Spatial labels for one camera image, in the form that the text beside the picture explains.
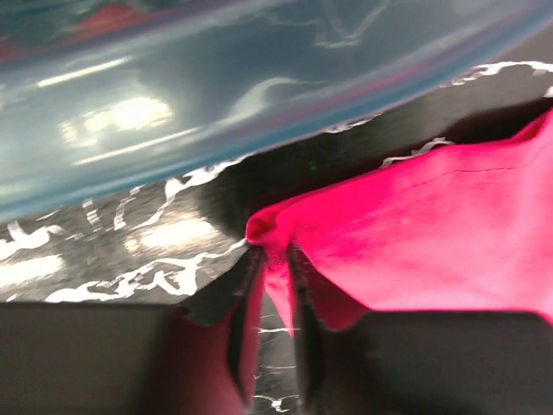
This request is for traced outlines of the pink t shirt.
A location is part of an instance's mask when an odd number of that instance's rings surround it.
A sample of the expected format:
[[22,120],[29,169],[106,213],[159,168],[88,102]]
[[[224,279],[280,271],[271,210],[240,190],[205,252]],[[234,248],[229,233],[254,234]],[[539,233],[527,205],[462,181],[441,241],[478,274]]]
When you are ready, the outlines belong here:
[[295,336],[288,250],[376,311],[519,311],[552,327],[552,115],[254,214],[263,292]]

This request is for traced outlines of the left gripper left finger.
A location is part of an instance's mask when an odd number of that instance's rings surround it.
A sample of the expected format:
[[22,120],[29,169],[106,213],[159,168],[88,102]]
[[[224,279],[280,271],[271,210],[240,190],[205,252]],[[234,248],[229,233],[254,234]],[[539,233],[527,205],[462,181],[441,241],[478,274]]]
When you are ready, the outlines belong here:
[[4,414],[246,414],[264,254],[176,304],[3,303]]

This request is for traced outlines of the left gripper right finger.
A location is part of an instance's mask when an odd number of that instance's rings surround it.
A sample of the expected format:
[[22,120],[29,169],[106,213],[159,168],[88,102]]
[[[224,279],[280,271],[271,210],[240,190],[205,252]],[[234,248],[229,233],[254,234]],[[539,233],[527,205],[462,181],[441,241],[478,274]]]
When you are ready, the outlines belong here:
[[291,246],[304,414],[549,414],[552,327],[519,311],[376,311]]

